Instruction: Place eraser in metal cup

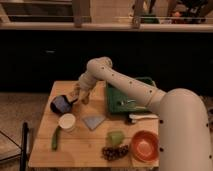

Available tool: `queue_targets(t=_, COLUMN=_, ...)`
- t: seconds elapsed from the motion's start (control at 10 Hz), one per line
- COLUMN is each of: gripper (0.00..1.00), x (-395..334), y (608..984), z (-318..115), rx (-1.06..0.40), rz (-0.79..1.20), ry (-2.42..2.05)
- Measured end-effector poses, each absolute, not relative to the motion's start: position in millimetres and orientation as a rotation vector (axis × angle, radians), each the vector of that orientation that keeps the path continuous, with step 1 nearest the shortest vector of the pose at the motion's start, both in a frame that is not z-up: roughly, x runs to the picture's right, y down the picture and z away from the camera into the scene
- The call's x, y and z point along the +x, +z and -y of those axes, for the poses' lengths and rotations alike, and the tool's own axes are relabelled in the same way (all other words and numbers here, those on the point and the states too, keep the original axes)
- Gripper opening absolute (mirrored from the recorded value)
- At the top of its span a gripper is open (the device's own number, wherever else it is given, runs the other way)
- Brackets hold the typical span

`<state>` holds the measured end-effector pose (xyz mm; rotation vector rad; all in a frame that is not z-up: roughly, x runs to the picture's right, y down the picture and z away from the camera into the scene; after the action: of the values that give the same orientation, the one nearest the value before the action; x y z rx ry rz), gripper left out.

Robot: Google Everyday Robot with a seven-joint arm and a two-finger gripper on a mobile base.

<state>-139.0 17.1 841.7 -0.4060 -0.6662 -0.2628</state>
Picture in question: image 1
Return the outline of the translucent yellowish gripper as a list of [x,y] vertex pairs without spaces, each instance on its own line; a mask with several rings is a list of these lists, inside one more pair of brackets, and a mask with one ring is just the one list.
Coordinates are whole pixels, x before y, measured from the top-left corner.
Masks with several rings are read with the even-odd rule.
[[80,88],[79,84],[74,86],[74,90],[71,92],[71,100],[77,103],[88,104],[90,92]]

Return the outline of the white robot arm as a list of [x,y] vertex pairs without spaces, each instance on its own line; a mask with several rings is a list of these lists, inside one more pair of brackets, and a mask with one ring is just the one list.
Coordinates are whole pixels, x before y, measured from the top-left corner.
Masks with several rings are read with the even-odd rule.
[[108,57],[94,58],[78,78],[83,91],[103,80],[159,118],[159,171],[213,171],[208,112],[201,98],[191,90],[165,92],[112,69]]

